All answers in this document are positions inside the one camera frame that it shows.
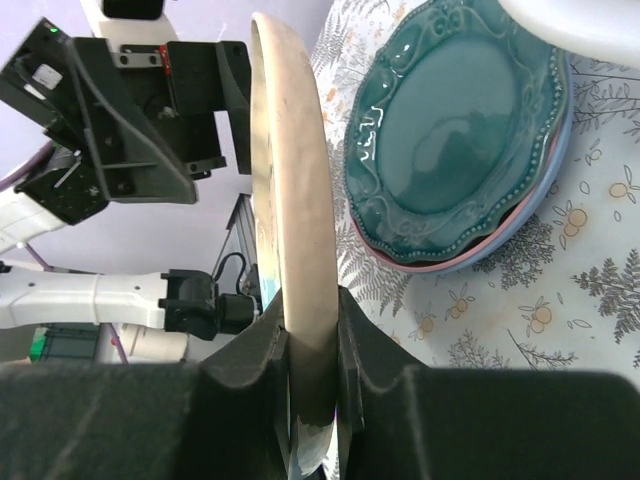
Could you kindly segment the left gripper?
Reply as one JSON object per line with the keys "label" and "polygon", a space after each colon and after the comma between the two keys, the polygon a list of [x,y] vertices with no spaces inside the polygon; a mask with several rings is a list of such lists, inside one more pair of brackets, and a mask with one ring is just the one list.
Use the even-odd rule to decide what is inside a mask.
{"label": "left gripper", "polygon": [[251,171],[250,76],[241,42],[111,50],[42,19],[1,71],[2,101],[51,140],[13,189],[69,225],[111,202],[194,204],[196,182],[226,164],[217,113],[238,171]]}

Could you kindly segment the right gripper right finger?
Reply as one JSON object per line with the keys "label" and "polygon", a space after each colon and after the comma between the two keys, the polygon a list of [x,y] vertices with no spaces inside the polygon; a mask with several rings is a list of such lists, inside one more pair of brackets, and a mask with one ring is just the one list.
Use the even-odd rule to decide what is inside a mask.
{"label": "right gripper right finger", "polygon": [[608,373],[432,369],[339,292],[344,479],[635,479],[639,393]]}

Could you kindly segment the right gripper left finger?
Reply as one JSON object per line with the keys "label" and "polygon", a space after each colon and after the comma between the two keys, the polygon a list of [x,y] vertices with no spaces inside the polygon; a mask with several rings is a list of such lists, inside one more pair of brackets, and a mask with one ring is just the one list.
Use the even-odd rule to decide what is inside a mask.
{"label": "right gripper left finger", "polygon": [[284,479],[283,296],[200,363],[1,369],[5,479]]}

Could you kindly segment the cream and blue plate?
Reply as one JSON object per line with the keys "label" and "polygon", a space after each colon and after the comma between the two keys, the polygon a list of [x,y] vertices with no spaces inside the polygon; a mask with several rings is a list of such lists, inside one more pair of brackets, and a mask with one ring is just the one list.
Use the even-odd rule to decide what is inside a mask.
{"label": "cream and blue plate", "polygon": [[251,21],[251,168],[261,292],[282,299],[289,335],[288,474],[309,478],[332,437],[338,278],[324,121],[304,43],[283,21]]}

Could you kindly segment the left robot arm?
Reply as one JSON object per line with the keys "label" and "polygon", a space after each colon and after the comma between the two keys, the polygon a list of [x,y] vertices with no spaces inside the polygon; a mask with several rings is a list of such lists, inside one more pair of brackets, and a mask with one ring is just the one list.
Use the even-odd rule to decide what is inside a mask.
{"label": "left robot arm", "polygon": [[[46,145],[1,182],[1,248],[28,248],[110,203],[193,204],[195,184],[226,164],[215,116],[228,115],[238,171],[249,174],[251,67],[238,41],[180,40],[160,1],[87,1],[92,33],[40,20],[1,70],[1,100],[39,124]],[[236,335],[257,295],[218,287],[225,268],[103,275],[1,268],[1,325],[106,327],[122,361],[167,333],[161,361],[189,336]]]}

